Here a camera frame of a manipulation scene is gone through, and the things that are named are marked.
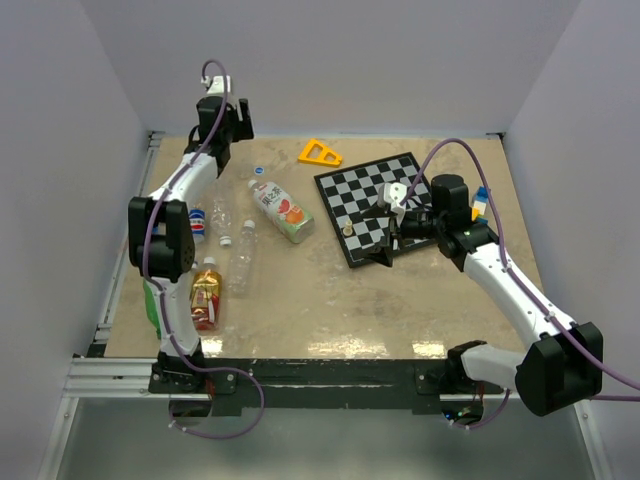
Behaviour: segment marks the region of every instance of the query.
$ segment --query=yellow triangle block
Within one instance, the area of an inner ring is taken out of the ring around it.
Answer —
[[[318,153],[318,156],[311,158],[309,155],[311,155],[311,152],[316,148],[320,149],[320,153]],[[330,149],[324,143],[312,138],[298,156],[298,161],[300,163],[310,163],[311,165],[321,165],[323,167],[339,167],[342,163],[342,155],[338,155],[335,150]]]

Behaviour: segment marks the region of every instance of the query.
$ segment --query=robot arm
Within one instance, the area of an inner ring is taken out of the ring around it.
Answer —
[[[192,277],[191,266],[195,256],[195,245],[189,225],[189,206],[200,198],[205,188],[211,185],[226,167],[229,146],[233,142],[253,138],[253,126],[247,100],[236,100],[231,91],[231,78],[227,77],[227,107],[222,121],[206,148],[192,159],[202,147],[202,142],[211,131],[222,107],[223,77],[206,78],[206,95],[198,102],[199,124],[193,128],[182,161],[167,181],[148,197],[134,197],[129,202],[129,259],[142,271],[145,234],[151,211],[163,192],[164,198],[156,222],[165,225],[164,232],[151,238],[149,248],[149,274],[152,281],[147,286],[153,293],[156,311],[162,311],[160,296],[164,304],[166,319],[173,330],[177,344],[184,354],[194,355],[200,346],[198,333],[191,320],[189,291]],[[178,357],[164,322],[160,322],[160,351],[170,357]]]
[[[527,349],[526,354],[520,354],[481,341],[456,347],[448,353],[446,376],[449,383],[486,381],[518,391],[523,403],[539,416],[599,393],[602,372],[542,315],[508,269],[516,273],[536,297],[549,306],[558,321],[598,359],[602,359],[602,335],[593,324],[578,325],[555,307],[508,254],[508,267],[503,266],[496,234],[486,224],[471,220],[469,192],[462,177],[434,177],[432,205],[427,211],[399,211],[405,208],[402,199],[406,192],[405,185],[387,184],[381,188],[376,204],[363,212],[363,217],[389,217],[387,237],[363,252],[364,256],[392,266],[394,241],[435,239],[440,252],[498,305]]]

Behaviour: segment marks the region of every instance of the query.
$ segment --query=white chess piece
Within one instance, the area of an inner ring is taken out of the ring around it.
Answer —
[[[345,237],[350,237],[351,235],[353,235],[353,222],[351,221],[351,219],[348,219],[346,222],[344,222],[342,233]]]

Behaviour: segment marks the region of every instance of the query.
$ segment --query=checkered board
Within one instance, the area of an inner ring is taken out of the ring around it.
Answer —
[[[350,268],[371,263],[371,260],[361,258],[362,249],[378,243],[389,229],[388,218],[363,219],[360,213],[377,201],[381,185],[401,182],[410,186],[419,169],[413,154],[403,153],[316,175],[316,185]],[[423,179],[416,186],[413,198],[407,202],[407,207],[408,209],[424,208],[430,203],[431,197]],[[353,223],[354,233],[350,237],[345,237],[342,228],[349,218]],[[398,243],[394,242],[394,255],[431,244],[433,241],[406,240],[404,248],[400,249]]]

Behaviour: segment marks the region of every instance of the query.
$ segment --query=white wall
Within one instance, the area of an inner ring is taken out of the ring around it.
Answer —
[[[0,15],[0,476],[35,478],[91,340],[145,132],[76,0]]]
[[[81,0],[136,111],[184,135],[214,56],[259,133],[504,131],[579,0]]]
[[[583,0],[506,137],[542,282],[640,379],[640,3]],[[605,392],[632,393],[605,379]],[[640,407],[594,402],[615,478],[637,479]]]

